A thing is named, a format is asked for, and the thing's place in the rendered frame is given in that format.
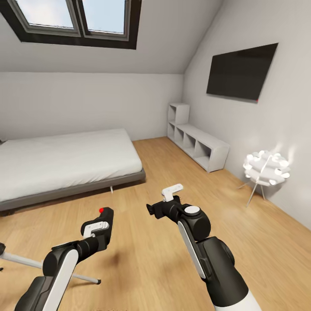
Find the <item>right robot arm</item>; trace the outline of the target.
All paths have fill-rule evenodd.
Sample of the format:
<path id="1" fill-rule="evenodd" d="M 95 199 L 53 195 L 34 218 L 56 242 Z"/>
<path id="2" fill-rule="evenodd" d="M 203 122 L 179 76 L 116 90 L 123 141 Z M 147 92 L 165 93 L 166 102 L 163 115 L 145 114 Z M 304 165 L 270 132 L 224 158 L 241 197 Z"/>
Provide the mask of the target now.
<path id="1" fill-rule="evenodd" d="M 172 194 L 183 189 L 176 184 L 162 191 L 163 201 L 146 204 L 157 219 L 167 216 L 179 227 L 192 261 L 213 302 L 215 311 L 262 311 L 246 282 L 235 266 L 227 244 L 216 236 L 209 237 L 211 223 L 198 206 L 181 204 Z"/>

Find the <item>camera tripod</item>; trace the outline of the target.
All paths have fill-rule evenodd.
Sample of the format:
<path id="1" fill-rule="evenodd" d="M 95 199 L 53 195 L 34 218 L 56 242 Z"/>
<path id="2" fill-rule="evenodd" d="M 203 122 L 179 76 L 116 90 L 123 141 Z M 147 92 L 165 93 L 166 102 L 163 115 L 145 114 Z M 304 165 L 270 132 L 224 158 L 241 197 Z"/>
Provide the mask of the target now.
<path id="1" fill-rule="evenodd" d="M 20 263 L 20 264 L 24 264 L 27 266 L 31 266 L 31 267 L 36 267 L 39 269 L 42 269 L 43 267 L 43 262 L 37 262 L 35 260 L 30 260 L 24 257 L 20 257 L 18 255 L 14 255 L 14 254 L 10 254 L 5 252 L 6 246 L 4 243 L 0 243 L 0 259 L 4 259 L 4 260 L 10 260 L 16 263 Z M 82 275 L 78 275 L 76 273 L 72 274 L 72 278 L 77 278 L 77 279 L 83 279 L 83 280 L 87 280 L 90 282 L 94 282 L 95 284 L 99 285 L 101 284 L 101 280 L 100 279 L 92 279 L 92 278 L 88 278 Z"/>

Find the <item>digital camera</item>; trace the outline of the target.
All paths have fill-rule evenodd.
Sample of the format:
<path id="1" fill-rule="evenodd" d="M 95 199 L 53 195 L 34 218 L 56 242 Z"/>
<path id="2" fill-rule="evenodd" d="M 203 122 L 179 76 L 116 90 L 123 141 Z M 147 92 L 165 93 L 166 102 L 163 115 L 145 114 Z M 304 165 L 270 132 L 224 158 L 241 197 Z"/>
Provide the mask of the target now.
<path id="1" fill-rule="evenodd" d="M 108 229 L 95 232 L 94 234 L 95 234 L 95 236 L 106 235 L 107 244 L 109 244 L 110 243 L 110 238 L 111 238 L 111 231 L 112 231 L 113 220 L 114 220 L 114 210 L 112 208 L 109 208 L 109 207 L 103 207 L 103 208 L 99 209 L 99 212 L 100 212 L 100 216 L 99 217 L 97 217 L 93 221 L 85 222 L 82 225 L 81 234 L 82 234 L 82 236 L 84 235 L 84 230 L 85 230 L 85 227 L 87 225 L 98 223 L 98 222 L 108 222 L 108 224 L 109 224 L 109 228 Z"/>

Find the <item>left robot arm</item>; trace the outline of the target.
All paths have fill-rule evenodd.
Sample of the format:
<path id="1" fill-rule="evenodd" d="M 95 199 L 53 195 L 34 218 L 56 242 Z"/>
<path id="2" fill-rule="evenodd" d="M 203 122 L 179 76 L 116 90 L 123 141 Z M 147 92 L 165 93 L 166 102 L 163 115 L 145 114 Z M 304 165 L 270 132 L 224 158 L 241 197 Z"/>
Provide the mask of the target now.
<path id="1" fill-rule="evenodd" d="M 95 236 L 94 233 L 108 228 L 108 222 L 87 225 L 84 240 L 52 247 L 43 261 L 44 276 L 34 278 L 14 311 L 57 311 L 76 264 L 107 249 L 106 235 Z"/>

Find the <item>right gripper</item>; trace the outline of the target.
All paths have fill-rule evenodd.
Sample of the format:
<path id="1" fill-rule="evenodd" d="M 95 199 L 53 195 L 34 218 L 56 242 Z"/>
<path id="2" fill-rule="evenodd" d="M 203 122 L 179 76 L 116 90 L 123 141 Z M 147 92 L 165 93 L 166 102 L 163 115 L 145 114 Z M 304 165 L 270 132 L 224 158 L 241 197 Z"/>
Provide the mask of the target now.
<path id="1" fill-rule="evenodd" d="M 180 197 L 178 195 L 173 196 L 173 200 L 169 202 L 158 202 L 153 204 L 152 206 L 146 204 L 146 207 L 150 213 L 150 215 L 154 215 L 157 219 L 167 216 L 171 220 L 170 211 L 176 204 L 181 204 Z"/>

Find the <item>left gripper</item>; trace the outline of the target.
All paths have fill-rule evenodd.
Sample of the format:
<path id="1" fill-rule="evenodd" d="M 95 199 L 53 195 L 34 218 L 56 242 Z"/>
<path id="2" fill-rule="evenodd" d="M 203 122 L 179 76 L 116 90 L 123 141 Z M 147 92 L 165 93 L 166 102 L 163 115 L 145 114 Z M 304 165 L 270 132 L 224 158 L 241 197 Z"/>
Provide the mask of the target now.
<path id="1" fill-rule="evenodd" d="M 95 237 L 89 237 L 84 240 L 81 240 L 87 243 L 89 252 L 88 255 L 85 259 L 88 257 L 92 256 L 94 253 L 99 252 L 99 251 L 104 251 L 107 249 L 107 239 L 106 235 L 99 235 Z M 84 260 L 85 260 L 84 259 Z"/>

